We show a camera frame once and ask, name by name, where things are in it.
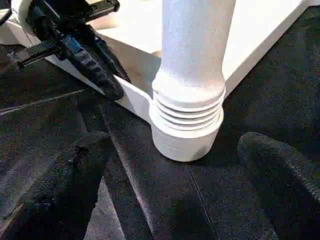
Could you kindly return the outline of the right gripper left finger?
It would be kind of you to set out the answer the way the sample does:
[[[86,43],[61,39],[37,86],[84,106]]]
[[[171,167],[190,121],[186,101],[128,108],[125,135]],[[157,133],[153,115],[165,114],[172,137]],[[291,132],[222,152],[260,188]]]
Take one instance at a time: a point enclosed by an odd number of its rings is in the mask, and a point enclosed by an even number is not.
[[[112,146],[108,133],[94,131],[65,148],[17,201],[0,238],[84,239]]]

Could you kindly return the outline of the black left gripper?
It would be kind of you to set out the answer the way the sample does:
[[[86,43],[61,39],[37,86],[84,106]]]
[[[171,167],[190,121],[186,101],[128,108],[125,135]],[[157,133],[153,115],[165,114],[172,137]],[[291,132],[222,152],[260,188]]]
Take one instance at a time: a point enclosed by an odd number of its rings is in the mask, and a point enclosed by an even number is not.
[[[27,8],[26,31],[40,41],[61,41],[67,59],[111,100],[124,90],[116,76],[131,80],[107,43],[88,22],[117,12],[117,0],[33,0]]]

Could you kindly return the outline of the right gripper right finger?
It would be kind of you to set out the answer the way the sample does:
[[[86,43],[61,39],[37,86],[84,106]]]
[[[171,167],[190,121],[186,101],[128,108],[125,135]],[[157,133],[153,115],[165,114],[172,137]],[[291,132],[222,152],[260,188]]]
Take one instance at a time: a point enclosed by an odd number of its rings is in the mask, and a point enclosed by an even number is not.
[[[320,238],[320,163],[257,132],[242,135],[237,154],[280,240]]]

